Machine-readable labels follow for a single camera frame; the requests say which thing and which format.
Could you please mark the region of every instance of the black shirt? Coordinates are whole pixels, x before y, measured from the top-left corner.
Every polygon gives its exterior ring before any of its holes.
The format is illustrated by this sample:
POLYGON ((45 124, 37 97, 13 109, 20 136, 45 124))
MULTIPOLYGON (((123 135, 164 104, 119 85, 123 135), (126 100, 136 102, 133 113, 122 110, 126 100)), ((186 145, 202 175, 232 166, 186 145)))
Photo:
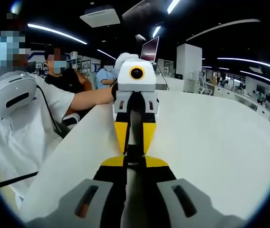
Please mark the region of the black shirt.
POLYGON ((65 69, 62 72, 62 76, 59 77, 48 74, 45 78, 45 82, 74 94, 84 91, 84 86, 79 82, 78 76, 72 68, 65 69))

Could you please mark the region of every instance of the curved white desk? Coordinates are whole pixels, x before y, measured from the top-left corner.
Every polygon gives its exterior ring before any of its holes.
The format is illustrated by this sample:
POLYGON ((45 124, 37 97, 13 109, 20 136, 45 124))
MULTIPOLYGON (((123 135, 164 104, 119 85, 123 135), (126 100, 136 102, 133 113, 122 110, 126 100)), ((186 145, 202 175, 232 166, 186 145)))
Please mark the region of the curved white desk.
MULTIPOLYGON (((248 219, 270 192, 270 123, 229 99, 158 91, 148 155, 206 193, 224 215, 248 219)), ((59 199, 101 162, 119 155, 112 105, 95 107, 48 157, 23 201, 24 221, 53 212, 59 199)))

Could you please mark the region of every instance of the air conditioning unit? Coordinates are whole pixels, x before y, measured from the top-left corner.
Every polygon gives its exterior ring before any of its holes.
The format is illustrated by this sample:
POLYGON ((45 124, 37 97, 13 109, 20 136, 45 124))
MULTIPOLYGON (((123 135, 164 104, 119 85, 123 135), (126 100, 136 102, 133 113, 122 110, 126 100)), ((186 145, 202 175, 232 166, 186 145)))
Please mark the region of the air conditioning unit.
POLYGON ((80 16, 80 19, 92 28, 120 24, 115 9, 110 5, 88 9, 84 15, 80 16))

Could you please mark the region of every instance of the camera lens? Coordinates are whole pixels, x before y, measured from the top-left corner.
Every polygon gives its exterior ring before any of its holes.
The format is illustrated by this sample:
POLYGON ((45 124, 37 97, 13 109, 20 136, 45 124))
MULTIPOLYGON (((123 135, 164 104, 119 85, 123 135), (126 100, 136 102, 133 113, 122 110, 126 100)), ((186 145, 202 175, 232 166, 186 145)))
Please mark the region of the camera lens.
POLYGON ((131 76, 134 78, 134 79, 140 79, 142 78, 142 76, 144 75, 143 71, 139 68, 134 68, 132 71, 131 71, 131 76))

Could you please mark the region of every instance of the vr headset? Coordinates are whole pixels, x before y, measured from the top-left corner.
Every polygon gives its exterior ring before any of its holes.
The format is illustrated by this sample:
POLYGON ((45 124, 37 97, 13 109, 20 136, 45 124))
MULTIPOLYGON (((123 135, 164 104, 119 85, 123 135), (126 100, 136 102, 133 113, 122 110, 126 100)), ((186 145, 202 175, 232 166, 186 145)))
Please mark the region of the vr headset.
POLYGON ((30 103, 36 89, 35 79, 26 72, 0 69, 0 119, 30 103))

